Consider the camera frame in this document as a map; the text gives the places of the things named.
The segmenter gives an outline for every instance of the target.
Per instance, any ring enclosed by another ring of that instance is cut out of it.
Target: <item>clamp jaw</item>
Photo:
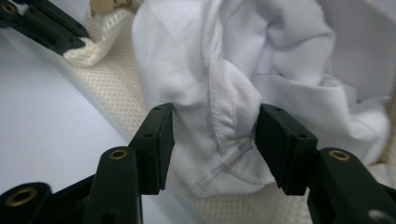
[[[172,150],[172,104],[154,107],[128,147],[102,154],[95,175],[52,193],[45,183],[0,195],[2,224],[143,223],[141,195],[165,189]]]
[[[281,108],[262,105],[256,145],[286,195],[304,195],[313,223],[396,223],[396,190],[375,181],[361,161],[318,139]]]
[[[16,5],[0,0],[0,29],[11,27],[57,54],[85,46],[80,37],[89,37],[85,28],[48,0],[14,0],[27,5],[21,15]]]

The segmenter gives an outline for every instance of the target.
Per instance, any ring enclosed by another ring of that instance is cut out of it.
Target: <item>beige mesh fabric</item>
[[[84,49],[67,52],[63,59],[70,73],[130,136],[147,114],[131,48],[132,20],[133,14],[123,9],[106,15],[87,16],[84,25],[92,41],[87,42]],[[390,114],[392,127],[396,127],[396,103],[390,107]],[[395,181],[396,144],[393,143],[396,134],[393,132],[392,136],[389,140],[391,147],[384,158],[389,161],[389,173]],[[171,176],[168,183],[178,189],[207,223],[312,223],[306,196],[285,196],[275,184],[249,195],[194,200],[172,181]]]
[[[147,115],[131,48],[134,14],[125,9],[106,15],[88,13],[84,26],[92,39],[62,60],[120,127],[133,136]]]

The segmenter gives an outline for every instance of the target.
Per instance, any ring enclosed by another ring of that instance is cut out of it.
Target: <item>white surface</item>
[[[75,18],[86,8],[56,3]],[[0,194],[36,181],[57,191],[94,174],[105,150],[128,144],[52,52],[10,29],[0,39]],[[143,206],[145,223],[203,223],[172,189],[144,196]]]

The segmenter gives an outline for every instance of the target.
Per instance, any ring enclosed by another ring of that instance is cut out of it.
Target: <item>screw hole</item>
[[[113,151],[112,153],[110,153],[109,157],[111,160],[120,160],[120,159],[126,157],[127,155],[128,155],[128,152],[126,150],[122,149],[122,150]]]
[[[329,152],[329,155],[331,155],[333,158],[339,160],[339,161],[349,161],[350,157],[348,154],[345,152],[339,151],[339,150],[332,150]]]
[[[30,202],[37,195],[37,189],[27,187],[20,189],[12,194],[6,201],[6,205],[10,207],[17,207]]]
[[[3,4],[2,8],[3,8],[3,10],[5,10],[6,12],[8,12],[10,14],[14,14],[16,12],[15,8],[10,4]]]

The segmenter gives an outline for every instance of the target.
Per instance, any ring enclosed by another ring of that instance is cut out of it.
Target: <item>black plastic part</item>
[[[0,196],[0,223],[46,223],[46,203],[51,195],[44,183],[19,185]]]
[[[315,224],[333,224],[335,213],[325,193],[308,195],[307,205],[312,222]]]
[[[384,188],[384,190],[387,192],[387,194],[390,196],[390,198],[396,202],[396,189],[392,189],[388,186],[385,185],[381,185],[382,188]]]
[[[26,3],[41,11],[53,21],[56,21],[73,35],[78,37],[89,37],[87,30],[78,21],[74,20],[72,17],[53,5],[49,0],[31,0],[26,1]]]
[[[332,151],[345,153],[348,160],[336,159]],[[396,202],[353,154],[324,148],[317,168],[334,209],[334,223],[396,223]]]
[[[52,195],[51,223],[81,223],[85,206],[91,194],[94,175]]]
[[[142,194],[158,194],[165,189],[172,150],[172,104],[151,109],[129,147],[136,150]]]
[[[283,109],[261,106],[256,145],[285,194],[304,195],[317,143],[318,139]]]
[[[85,46],[80,37],[88,37],[85,28],[48,0],[15,1],[29,8],[22,16],[14,4],[0,1],[0,28],[11,27],[57,54]]]
[[[112,159],[112,155],[124,157]],[[142,223],[134,150],[115,147],[105,152],[93,180],[82,223]]]

